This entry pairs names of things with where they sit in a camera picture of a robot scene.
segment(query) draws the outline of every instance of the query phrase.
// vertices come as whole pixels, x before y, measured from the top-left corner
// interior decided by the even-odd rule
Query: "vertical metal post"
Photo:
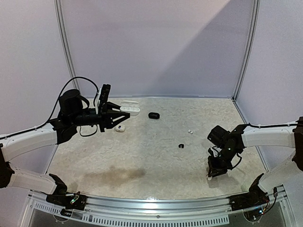
[[[67,67],[70,72],[71,78],[74,78],[74,77],[76,77],[76,72],[75,72],[75,69],[74,69],[74,66],[73,66],[73,63],[71,60],[71,52],[70,52],[70,48],[69,48],[67,37],[66,37],[61,0],[54,0],[54,3],[55,3],[55,10],[56,10],[56,15],[57,15],[57,20],[58,20],[59,32],[60,32],[60,37],[61,37],[61,41],[62,41],[62,46],[63,46],[63,51],[64,51]],[[76,79],[74,79],[72,81],[72,83],[73,83],[74,88],[80,90],[79,83]]]
[[[253,43],[256,26],[257,26],[259,6],[260,6],[260,0],[254,0],[254,6],[253,6],[251,21],[250,21],[250,30],[249,30],[248,39],[247,39],[246,48],[245,48],[245,55],[244,55],[241,71],[239,74],[239,79],[238,79],[237,85],[235,87],[233,96],[232,96],[232,99],[234,101],[236,101],[239,96],[241,86],[242,86],[242,83],[244,80],[244,75],[245,75],[247,65],[249,62],[250,52],[251,52],[252,43]]]

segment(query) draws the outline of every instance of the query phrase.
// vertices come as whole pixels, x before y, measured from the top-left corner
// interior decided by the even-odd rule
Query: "brown stain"
[[[146,171],[143,168],[125,169],[111,166],[108,171],[85,174],[84,178],[96,184],[109,184],[113,187],[119,187],[145,175]]]

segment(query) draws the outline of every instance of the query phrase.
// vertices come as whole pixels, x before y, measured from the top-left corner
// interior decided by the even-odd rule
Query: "robotic arm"
[[[234,169],[241,161],[239,154],[247,147],[253,146],[283,146],[295,148],[295,152],[282,164],[271,172],[256,178],[249,189],[249,193],[236,199],[232,196],[232,208],[243,209],[253,205],[260,205],[269,200],[267,192],[274,187],[288,181],[291,177],[303,171],[303,117],[296,122],[280,125],[238,125],[232,132],[217,125],[208,135],[215,146],[208,152],[208,178],[216,177]],[[240,157],[237,165],[232,166],[232,159]]]
[[[77,133],[77,126],[99,125],[100,131],[112,129],[130,117],[119,111],[120,106],[108,102],[110,85],[103,85],[97,96],[96,108],[89,108],[89,101],[79,90],[66,91],[59,97],[60,112],[43,127],[36,127],[0,138],[0,188],[22,187],[47,194],[47,201],[67,209],[83,210],[86,196],[67,192],[67,186],[56,175],[38,174],[12,166],[10,160],[37,148],[69,141]]]

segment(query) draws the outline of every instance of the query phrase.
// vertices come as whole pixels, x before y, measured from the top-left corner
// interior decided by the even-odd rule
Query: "beige marble tabletop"
[[[138,101],[141,109],[122,123],[125,132],[78,133],[59,145],[48,173],[58,175],[69,191],[136,199],[213,197],[247,191],[265,171],[256,149],[246,148],[238,167],[211,181],[206,178],[211,129],[232,130],[243,123],[230,99],[110,99],[118,105],[123,100]],[[149,112],[158,112],[160,119],[149,119]],[[82,128],[82,134],[93,131]]]

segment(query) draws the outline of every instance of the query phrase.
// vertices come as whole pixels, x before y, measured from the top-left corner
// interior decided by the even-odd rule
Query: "white wall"
[[[0,134],[40,125],[70,78],[53,0],[1,1]],[[19,156],[12,163],[45,172],[54,146]],[[0,189],[0,226],[18,226],[28,190]]]
[[[64,0],[77,76],[111,96],[231,97],[253,0]],[[94,96],[80,81],[84,96]]]
[[[237,101],[249,122],[284,123],[303,116],[303,1],[261,1],[257,30]],[[262,148],[269,168],[291,154]],[[303,174],[285,183],[298,226],[303,226]]]

